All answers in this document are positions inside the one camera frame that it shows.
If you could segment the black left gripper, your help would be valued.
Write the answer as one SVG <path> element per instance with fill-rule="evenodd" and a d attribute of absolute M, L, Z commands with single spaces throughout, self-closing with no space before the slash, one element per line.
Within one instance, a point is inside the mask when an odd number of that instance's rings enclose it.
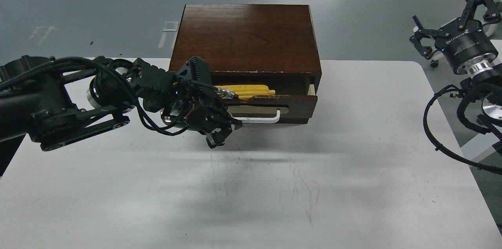
<path fill-rule="evenodd" d="M 133 62 L 133 90 L 143 99 L 143 109 L 162 111 L 169 123 L 162 128 L 187 129 L 206 134 L 209 148 L 225 144 L 233 130 L 243 126 L 229 114 L 212 85 L 208 62 L 198 56 L 185 62 L 177 72 L 167 72 L 141 58 Z"/>

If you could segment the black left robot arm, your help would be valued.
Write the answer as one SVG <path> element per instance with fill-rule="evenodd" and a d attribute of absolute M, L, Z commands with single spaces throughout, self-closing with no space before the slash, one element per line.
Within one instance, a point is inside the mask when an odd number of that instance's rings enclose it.
<path fill-rule="evenodd" d="M 25 55 L 2 65 L 0 90 L 1 174 L 25 135 L 52 151 L 129 124 L 133 109 L 146 129 L 195 131 L 210 148 L 242 127 L 224 103 L 237 95 L 213 86 L 197 56 L 169 72 L 141 58 Z"/>

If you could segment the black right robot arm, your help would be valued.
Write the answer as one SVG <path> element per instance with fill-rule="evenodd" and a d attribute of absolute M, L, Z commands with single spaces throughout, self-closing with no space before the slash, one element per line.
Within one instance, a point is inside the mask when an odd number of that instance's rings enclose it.
<path fill-rule="evenodd" d="M 482 115 L 488 122 L 501 126 L 501 65 L 494 65 L 498 51 L 484 32 L 487 25 L 501 22 L 501 14 L 494 0 L 465 0 L 461 16 L 454 18 L 439 29 L 425 29 L 418 17 L 413 16 L 416 26 L 409 41 L 427 60 L 434 54 L 443 54 L 456 75 L 467 75 L 461 82 L 464 101 L 457 110 L 459 121 L 468 129 L 486 134 L 490 128 L 470 122 L 465 111 L 469 103 L 482 101 Z"/>

